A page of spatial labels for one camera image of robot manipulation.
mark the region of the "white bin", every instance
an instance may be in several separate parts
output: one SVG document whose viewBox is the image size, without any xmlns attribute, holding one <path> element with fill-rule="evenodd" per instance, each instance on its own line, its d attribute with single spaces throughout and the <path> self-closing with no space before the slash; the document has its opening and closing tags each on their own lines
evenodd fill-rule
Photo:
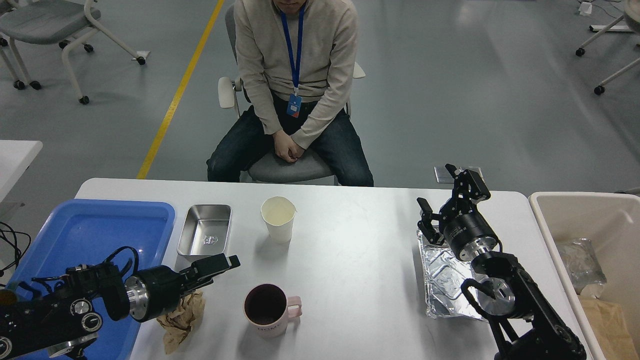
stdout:
<svg viewBox="0 0 640 360">
<path fill-rule="evenodd" d="M 607 277 L 603 301 L 622 306 L 636 350 L 640 348 L 640 197 L 613 193 L 538 192 L 529 197 L 549 253 L 591 353 L 606 360 L 591 330 L 555 242 L 592 241 Z"/>
</svg>

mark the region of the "man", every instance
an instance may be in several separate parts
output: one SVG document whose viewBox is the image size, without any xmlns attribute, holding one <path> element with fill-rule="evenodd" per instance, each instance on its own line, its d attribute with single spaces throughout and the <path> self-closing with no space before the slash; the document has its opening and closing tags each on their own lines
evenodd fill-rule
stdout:
<svg viewBox="0 0 640 360">
<path fill-rule="evenodd" d="M 239 181 L 271 149 L 294 163 L 309 147 L 346 186 L 373 186 L 344 111 L 358 15 L 351 0 L 236 0 L 236 54 L 253 106 L 207 161 L 210 181 Z"/>
</svg>

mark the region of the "robotic arm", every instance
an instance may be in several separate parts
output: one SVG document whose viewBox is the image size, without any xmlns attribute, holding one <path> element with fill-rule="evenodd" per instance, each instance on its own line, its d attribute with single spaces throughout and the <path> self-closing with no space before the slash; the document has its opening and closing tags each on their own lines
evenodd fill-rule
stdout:
<svg viewBox="0 0 640 360">
<path fill-rule="evenodd" d="M 542 295 L 538 285 L 518 259 L 502 252 L 502 243 L 484 217 L 477 203 L 491 194 L 477 172 L 459 171 L 447 164 L 454 178 L 451 199 L 433 213 L 426 199 L 418 198 L 422 209 L 418 227 L 433 245 L 449 244 L 456 258 L 471 261 L 472 268 L 488 279 L 465 280 L 461 289 L 469 304 L 489 321 L 498 346 L 495 360 L 585 360 L 586 352 L 578 337 L 560 319 Z M 438 230 L 431 221 L 438 221 Z M 478 290 L 475 299 L 470 288 Z M 532 329 L 522 336 L 508 319 L 524 319 Z"/>
<path fill-rule="evenodd" d="M 123 282 L 131 260 L 119 270 L 111 260 L 121 250 L 134 252 L 133 274 Z M 98 337 L 102 317 L 92 300 L 102 297 L 109 317 L 118 321 L 131 315 L 145 322 L 173 311 L 180 298 L 213 282 L 213 277 L 240 266 L 237 256 L 224 254 L 194 261 L 180 272 L 167 266 L 138 271 L 138 253 L 122 247 L 98 265 L 68 268 L 59 277 L 34 278 L 48 294 L 25 282 L 31 300 L 19 302 L 9 290 L 0 291 L 0 360 L 13 359 L 46 348 L 49 357 L 66 355 L 86 360 L 84 349 Z M 57 281 L 53 288 L 48 281 Z"/>
</svg>

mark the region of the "stainless steel tray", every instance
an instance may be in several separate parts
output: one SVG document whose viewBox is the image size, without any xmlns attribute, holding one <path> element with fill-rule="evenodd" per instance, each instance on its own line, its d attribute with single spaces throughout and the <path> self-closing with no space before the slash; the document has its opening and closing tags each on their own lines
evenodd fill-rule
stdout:
<svg viewBox="0 0 640 360">
<path fill-rule="evenodd" d="M 194 205 L 184 219 L 178 254 L 210 256 L 227 248 L 231 207 L 229 205 Z"/>
</svg>

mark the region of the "pink mug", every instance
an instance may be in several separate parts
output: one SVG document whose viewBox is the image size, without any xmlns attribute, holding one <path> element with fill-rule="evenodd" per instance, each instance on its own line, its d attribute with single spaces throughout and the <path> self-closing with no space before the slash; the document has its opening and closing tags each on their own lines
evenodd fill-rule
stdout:
<svg viewBox="0 0 640 360">
<path fill-rule="evenodd" d="M 244 315 L 260 336 L 274 338 L 287 329 L 289 319 L 302 315 L 302 302 L 298 296 L 287 297 L 278 286 L 262 284 L 247 294 Z"/>
</svg>

